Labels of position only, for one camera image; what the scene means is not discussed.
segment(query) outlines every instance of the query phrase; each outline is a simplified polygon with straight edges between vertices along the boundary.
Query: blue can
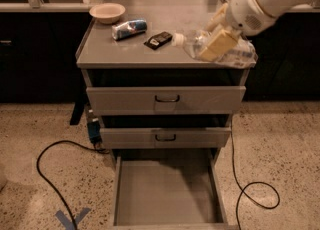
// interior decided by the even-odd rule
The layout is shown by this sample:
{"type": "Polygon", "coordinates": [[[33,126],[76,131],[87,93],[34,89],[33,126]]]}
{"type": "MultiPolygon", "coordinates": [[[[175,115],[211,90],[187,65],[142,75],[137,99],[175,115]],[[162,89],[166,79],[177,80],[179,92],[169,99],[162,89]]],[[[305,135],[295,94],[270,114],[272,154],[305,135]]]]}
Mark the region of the blue can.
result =
{"type": "Polygon", "coordinates": [[[112,25],[112,37],[116,41],[147,31],[145,19],[134,19],[112,25]]]}

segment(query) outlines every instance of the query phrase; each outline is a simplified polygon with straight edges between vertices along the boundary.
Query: bowl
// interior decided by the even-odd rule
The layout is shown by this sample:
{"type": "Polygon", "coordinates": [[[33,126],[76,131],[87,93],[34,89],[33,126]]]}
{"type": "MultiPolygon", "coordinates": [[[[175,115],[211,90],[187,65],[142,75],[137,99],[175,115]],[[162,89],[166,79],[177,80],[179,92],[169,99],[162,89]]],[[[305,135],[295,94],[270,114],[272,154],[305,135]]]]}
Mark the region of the bowl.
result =
{"type": "Polygon", "coordinates": [[[112,24],[117,22],[125,11],[121,4],[103,3],[93,6],[89,13],[103,24],[112,24]]]}

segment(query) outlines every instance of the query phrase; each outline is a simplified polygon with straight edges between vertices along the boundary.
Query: power cord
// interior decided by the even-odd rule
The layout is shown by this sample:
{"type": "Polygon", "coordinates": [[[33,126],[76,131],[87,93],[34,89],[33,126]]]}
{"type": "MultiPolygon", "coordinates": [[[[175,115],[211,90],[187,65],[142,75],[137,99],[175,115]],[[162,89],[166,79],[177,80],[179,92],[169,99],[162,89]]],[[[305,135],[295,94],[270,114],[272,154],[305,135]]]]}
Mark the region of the power cord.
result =
{"type": "Polygon", "coordinates": [[[280,204],[280,195],[278,193],[278,191],[270,184],[266,183],[266,182],[263,182],[263,181],[255,181],[255,182],[250,182],[249,184],[247,184],[245,187],[242,187],[239,183],[239,180],[238,180],[238,177],[237,177],[237,174],[236,174],[236,167],[235,167],[235,160],[234,160],[234,139],[233,139],[233,126],[232,126],[232,121],[231,121],[231,143],[232,143],[232,170],[233,170],[233,176],[234,176],[234,179],[239,187],[239,189],[241,190],[241,193],[238,197],[238,200],[237,200],[237,204],[236,204],[236,218],[237,218],[237,223],[238,223],[238,226],[239,226],[239,230],[241,230],[241,225],[240,225],[240,220],[239,220],[239,204],[240,204],[240,200],[241,200],[241,197],[242,195],[244,194],[247,198],[249,198],[255,205],[263,208],[263,209],[266,209],[266,210],[273,210],[275,208],[277,208],[280,204]],[[274,192],[275,194],[277,195],[277,203],[273,206],[265,206],[259,202],[257,202],[255,199],[253,199],[250,195],[248,195],[245,191],[248,187],[252,186],[252,185],[265,185],[265,186],[268,186],[270,187],[274,192]]]}
{"type": "Polygon", "coordinates": [[[74,230],[78,230],[78,226],[77,226],[77,223],[76,223],[76,220],[74,218],[74,216],[72,215],[72,212],[71,212],[71,209],[70,209],[70,206],[68,205],[68,203],[66,202],[66,200],[64,199],[64,197],[62,196],[62,194],[60,193],[60,191],[58,190],[58,188],[42,173],[41,169],[40,169],[40,161],[41,161],[41,158],[42,156],[52,147],[56,146],[56,145],[59,145],[59,144],[63,144],[63,143],[67,143],[67,144],[71,144],[73,146],[77,146],[77,147],[80,147],[82,149],[85,149],[87,151],[91,151],[91,152],[97,152],[97,153],[103,153],[103,151],[105,151],[105,149],[96,149],[96,144],[93,144],[94,145],[94,148],[88,148],[88,147],[85,147],[83,145],[80,145],[79,143],[76,143],[74,141],[70,141],[70,140],[60,140],[60,141],[57,141],[57,142],[54,142],[52,143],[51,145],[47,146],[42,152],[41,154],[39,155],[38,159],[37,159],[37,171],[39,173],[39,175],[52,187],[52,189],[57,193],[57,195],[60,197],[61,201],[63,202],[64,206],[66,207],[67,211],[68,211],[68,214],[71,218],[71,222],[72,222],[72,225],[74,227],[74,230]]]}

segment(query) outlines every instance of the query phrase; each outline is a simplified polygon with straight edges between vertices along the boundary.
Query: closed drawer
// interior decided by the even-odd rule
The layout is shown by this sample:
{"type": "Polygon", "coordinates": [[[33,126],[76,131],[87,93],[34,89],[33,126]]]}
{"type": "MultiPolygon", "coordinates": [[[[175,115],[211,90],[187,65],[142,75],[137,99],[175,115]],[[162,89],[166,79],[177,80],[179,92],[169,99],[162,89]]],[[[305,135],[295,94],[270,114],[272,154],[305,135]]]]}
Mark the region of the closed drawer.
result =
{"type": "Polygon", "coordinates": [[[122,128],[100,129],[106,148],[223,147],[230,128],[122,128]]]}
{"type": "Polygon", "coordinates": [[[96,115],[230,114],[244,93],[244,86],[87,88],[96,115]]]}
{"type": "Polygon", "coordinates": [[[119,151],[109,222],[114,230],[234,229],[206,149],[119,151]]]}

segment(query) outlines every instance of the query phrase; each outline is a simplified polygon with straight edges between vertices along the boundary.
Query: terrazzo floor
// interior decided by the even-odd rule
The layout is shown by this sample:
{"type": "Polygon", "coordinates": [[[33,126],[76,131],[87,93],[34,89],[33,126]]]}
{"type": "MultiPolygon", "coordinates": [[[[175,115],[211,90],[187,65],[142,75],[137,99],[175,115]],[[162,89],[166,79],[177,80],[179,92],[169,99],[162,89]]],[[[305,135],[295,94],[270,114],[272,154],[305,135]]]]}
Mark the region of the terrazzo floor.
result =
{"type": "MultiPolygon", "coordinates": [[[[84,116],[79,125],[69,125],[72,110],[72,104],[0,104],[0,167],[8,180],[0,193],[1,230],[72,229],[56,216],[67,211],[36,171],[37,157],[55,141],[92,147],[84,116]]],[[[274,210],[243,197],[242,229],[320,229],[320,103],[243,102],[233,117],[233,139],[240,184],[265,181],[281,197],[274,210]]],[[[216,171],[228,222],[234,225],[240,190],[232,174],[231,141],[216,171]]],[[[41,169],[75,215],[87,210],[79,229],[108,229],[114,181],[110,155],[62,144],[47,151],[41,169]]],[[[277,202],[266,186],[251,186],[247,193],[265,205],[277,202]]]]}

